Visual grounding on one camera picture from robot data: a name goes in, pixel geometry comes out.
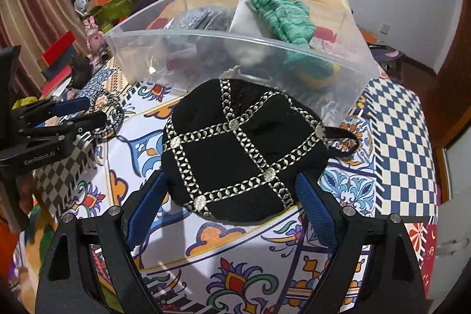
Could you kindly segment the grey purple backpack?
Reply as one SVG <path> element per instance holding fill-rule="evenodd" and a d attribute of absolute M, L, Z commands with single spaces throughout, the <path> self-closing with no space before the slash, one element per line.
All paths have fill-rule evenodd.
<path fill-rule="evenodd" d="M 368 45 L 373 58 L 378 62 L 387 75 L 395 81 L 402 82 L 402 64 L 406 55 L 389 45 Z"/>

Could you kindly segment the colourful patterned tablecloth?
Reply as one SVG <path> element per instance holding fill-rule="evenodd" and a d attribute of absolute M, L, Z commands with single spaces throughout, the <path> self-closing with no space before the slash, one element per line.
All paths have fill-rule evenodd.
<path fill-rule="evenodd" d="M 180 91 L 128 84 L 110 62 L 84 88 L 104 103 L 120 97 L 125 121 L 80 166 L 71 190 L 46 191 L 53 210 L 95 217 L 122 204 L 160 165 L 165 121 Z M 431 283 L 438 192 L 418 96 L 387 77 L 370 81 L 342 127 L 358 137 L 354 156 L 330 161 L 320 179 L 343 206 L 368 217 L 403 218 L 425 286 Z M 158 304 L 173 313 L 297 313 L 331 259 L 298 207 L 262 225 L 204 220 L 165 199 L 134 257 Z"/>

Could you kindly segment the green box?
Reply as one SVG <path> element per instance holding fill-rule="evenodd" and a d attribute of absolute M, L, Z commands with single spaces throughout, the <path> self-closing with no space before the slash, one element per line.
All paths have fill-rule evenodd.
<path fill-rule="evenodd" d="M 128 0 L 110 0 L 97 7 L 92 15 L 95 23 L 103 33 L 125 20 L 132 11 L 132 3 Z"/>

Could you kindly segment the grey knitted item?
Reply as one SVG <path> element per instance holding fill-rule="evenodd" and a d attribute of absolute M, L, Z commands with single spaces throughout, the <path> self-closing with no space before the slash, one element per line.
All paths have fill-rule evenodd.
<path fill-rule="evenodd" d="M 166 25 L 165 29 L 191 29 L 210 30 L 228 32 L 235 15 L 235 7 L 226 6 L 202 6 L 196 9 L 189 9 L 180 15 L 173 17 Z M 220 49 L 219 42 L 212 43 L 206 36 L 183 35 L 170 36 L 164 39 L 165 47 L 168 50 L 168 59 L 191 60 L 205 58 L 215 50 Z"/>

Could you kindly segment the green knitted glove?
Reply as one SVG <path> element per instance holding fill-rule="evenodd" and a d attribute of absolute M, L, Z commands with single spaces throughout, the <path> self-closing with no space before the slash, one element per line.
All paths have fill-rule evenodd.
<path fill-rule="evenodd" d="M 302 49 L 311 47 L 310 42 L 316 32 L 316 26 L 311 21 L 310 10 L 305 3 L 300 0 L 250 0 L 250 2 L 279 40 Z M 283 65 L 291 71 L 297 71 L 323 62 L 330 61 L 289 52 Z"/>

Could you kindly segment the cream white cloth pouch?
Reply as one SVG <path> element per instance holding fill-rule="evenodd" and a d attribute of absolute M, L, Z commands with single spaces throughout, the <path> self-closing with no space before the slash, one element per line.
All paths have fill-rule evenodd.
<path fill-rule="evenodd" d="M 239 0 L 229 27 L 229 34 L 249 36 L 252 38 L 278 40 L 252 6 L 250 0 Z M 266 45 L 228 39 L 224 42 L 228 54 L 239 64 L 254 67 L 263 63 L 272 49 Z"/>

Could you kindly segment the clear plastic storage bin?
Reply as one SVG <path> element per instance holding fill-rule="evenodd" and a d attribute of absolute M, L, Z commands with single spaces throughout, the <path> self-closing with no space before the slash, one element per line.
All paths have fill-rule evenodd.
<path fill-rule="evenodd" d="M 305 47 L 269 36 L 247 0 L 159 0 L 105 39 L 130 82 L 190 91 L 215 78 L 246 80 L 338 125 L 380 68 L 350 12 L 310 0 L 306 7 L 315 32 Z"/>

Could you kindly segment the striped red beige curtain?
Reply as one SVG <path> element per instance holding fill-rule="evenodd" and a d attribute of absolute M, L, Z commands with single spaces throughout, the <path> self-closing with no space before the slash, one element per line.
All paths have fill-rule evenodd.
<path fill-rule="evenodd" d="M 1 47 L 21 47 L 14 75 L 21 94 L 40 96 L 46 83 L 39 64 L 42 54 L 69 31 L 76 50 L 84 53 L 84 27 L 73 0 L 1 0 Z"/>

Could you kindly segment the pink bunny plush toy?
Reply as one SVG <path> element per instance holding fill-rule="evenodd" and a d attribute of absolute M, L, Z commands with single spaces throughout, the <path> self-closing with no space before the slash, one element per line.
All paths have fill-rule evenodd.
<path fill-rule="evenodd" d="M 94 57 L 101 61 L 109 59 L 108 47 L 104 34 L 100 31 L 98 24 L 93 16 L 84 20 L 84 30 L 87 40 L 87 47 Z"/>

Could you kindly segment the brown wooden door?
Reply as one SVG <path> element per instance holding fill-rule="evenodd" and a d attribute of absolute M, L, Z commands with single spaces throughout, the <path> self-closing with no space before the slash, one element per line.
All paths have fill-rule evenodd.
<path fill-rule="evenodd" d="M 470 107 L 470 0 L 463 0 L 450 50 L 422 100 L 429 137 L 440 142 Z"/>

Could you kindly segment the red flat box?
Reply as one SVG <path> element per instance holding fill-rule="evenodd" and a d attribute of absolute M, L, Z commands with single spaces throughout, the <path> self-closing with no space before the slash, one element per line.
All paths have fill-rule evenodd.
<path fill-rule="evenodd" d="M 51 66 L 57 59 L 64 54 L 75 42 L 75 36 L 72 31 L 68 31 L 57 39 L 48 49 L 41 55 L 37 61 L 41 69 Z"/>

